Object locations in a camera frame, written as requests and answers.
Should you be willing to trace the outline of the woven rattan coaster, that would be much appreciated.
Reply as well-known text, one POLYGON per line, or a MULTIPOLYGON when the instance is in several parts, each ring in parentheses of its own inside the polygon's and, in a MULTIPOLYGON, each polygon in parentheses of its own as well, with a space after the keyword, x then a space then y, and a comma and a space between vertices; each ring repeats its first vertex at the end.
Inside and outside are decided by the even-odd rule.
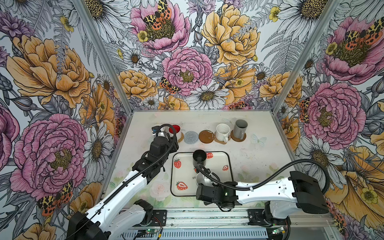
POLYGON ((178 141, 178 143, 182 142, 183 139, 184 139, 184 134, 183 134, 183 132, 178 132, 178 133, 177 133, 177 141, 178 141))

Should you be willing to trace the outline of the red interior mug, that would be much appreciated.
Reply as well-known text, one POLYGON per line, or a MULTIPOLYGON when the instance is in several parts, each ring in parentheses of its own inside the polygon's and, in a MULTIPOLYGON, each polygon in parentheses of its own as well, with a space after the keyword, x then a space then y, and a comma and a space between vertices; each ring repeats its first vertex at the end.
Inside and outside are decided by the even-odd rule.
POLYGON ((173 137, 174 134, 176 134, 176 137, 177 137, 177 133, 181 132, 181 127, 179 125, 172 125, 172 127, 168 128, 168 132, 171 137, 173 137))

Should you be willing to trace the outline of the white mug blue handle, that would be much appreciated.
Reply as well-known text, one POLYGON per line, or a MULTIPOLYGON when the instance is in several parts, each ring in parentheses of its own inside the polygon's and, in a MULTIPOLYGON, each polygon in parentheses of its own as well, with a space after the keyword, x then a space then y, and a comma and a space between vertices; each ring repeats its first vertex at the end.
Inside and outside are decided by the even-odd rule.
POLYGON ((202 173, 197 174, 196 182, 197 182, 197 185, 203 185, 203 186, 208 186, 208 187, 213 186, 213 182, 209 178, 204 176, 202 173))

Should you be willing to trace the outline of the grey crochet coaster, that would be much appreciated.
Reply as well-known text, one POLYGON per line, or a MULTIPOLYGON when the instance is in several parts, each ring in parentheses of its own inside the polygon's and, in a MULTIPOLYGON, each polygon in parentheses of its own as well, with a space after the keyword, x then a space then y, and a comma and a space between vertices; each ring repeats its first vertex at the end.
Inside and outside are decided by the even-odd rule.
POLYGON ((199 141, 199 134, 194 131, 188 131, 184 134, 184 142, 188 145, 193 145, 199 141))

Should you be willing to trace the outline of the black mug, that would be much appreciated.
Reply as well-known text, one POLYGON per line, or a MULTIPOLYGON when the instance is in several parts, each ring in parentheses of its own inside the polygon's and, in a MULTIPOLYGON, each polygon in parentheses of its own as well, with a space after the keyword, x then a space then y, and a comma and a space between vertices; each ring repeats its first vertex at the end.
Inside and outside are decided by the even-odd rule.
POLYGON ((198 165, 206 166, 207 153, 204 150, 196 150, 193 152, 193 165, 197 168, 198 165))

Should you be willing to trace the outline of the glossy brown wooden coaster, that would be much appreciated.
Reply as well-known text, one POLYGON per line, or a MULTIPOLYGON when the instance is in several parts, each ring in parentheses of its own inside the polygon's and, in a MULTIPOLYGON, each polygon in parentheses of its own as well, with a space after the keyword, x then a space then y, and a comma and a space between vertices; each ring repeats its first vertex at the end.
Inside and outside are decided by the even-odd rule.
POLYGON ((210 144, 215 140, 215 134, 209 130, 203 130, 199 133, 199 140, 204 144, 210 144))

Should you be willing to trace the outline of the matte brown wooden coaster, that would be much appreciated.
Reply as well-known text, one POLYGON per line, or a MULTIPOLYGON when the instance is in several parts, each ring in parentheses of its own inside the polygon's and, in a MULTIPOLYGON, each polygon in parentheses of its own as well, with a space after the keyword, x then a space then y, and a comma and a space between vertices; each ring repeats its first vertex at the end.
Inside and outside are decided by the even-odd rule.
POLYGON ((247 134, 244 133, 244 136, 242 139, 236 138, 233 131, 231 131, 231 139, 234 140, 235 142, 243 142, 247 137, 247 134))

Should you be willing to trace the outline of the grey mug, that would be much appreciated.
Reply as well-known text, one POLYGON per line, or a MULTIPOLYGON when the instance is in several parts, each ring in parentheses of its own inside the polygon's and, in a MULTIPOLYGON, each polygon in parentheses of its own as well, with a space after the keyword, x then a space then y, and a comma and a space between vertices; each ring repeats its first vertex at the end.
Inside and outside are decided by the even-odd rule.
POLYGON ((244 133, 246 133, 246 129, 248 127, 248 123, 245 120, 236 120, 233 133, 236 138, 242 139, 244 136, 244 133))

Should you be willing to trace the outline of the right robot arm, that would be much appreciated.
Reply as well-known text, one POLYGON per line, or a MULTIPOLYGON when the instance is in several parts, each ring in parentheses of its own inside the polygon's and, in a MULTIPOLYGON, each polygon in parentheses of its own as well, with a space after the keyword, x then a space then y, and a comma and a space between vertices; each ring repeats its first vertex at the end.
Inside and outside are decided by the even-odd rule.
POLYGON ((200 183, 196 199, 206 205, 215 204, 225 211, 232 210, 235 206, 263 201, 266 221, 284 220, 299 211, 313 215, 329 213, 318 181, 298 171, 292 171, 289 177, 270 181, 254 190, 251 189, 251 183, 226 184, 225 187, 200 183))

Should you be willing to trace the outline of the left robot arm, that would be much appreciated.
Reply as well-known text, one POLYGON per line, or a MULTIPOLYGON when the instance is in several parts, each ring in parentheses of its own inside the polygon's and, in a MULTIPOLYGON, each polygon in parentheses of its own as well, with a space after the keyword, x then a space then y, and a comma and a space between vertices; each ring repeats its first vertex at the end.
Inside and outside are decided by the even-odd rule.
POLYGON ((85 213, 76 212, 69 221, 68 240, 113 240, 141 223, 146 209, 140 205, 121 213, 123 207, 157 176, 171 153, 179 149, 177 136, 155 136, 150 149, 136 161, 124 180, 102 201, 85 213))

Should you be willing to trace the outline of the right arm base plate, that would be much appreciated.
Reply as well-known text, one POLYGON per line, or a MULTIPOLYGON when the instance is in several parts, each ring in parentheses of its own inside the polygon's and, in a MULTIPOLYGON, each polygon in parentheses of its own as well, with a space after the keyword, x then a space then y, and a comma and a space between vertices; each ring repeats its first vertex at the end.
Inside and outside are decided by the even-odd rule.
POLYGON ((289 217, 285 219, 274 218, 272 213, 267 209, 249 209, 248 218, 248 225, 265 228, 270 228, 273 226, 290 226, 292 223, 289 217))

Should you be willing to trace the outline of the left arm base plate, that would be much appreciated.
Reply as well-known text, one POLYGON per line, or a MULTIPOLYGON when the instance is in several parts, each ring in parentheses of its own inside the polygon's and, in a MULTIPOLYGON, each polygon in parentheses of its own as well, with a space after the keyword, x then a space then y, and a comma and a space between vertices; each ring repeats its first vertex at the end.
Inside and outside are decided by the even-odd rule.
POLYGON ((149 210, 146 212, 142 226, 165 227, 167 223, 167 210, 149 210))

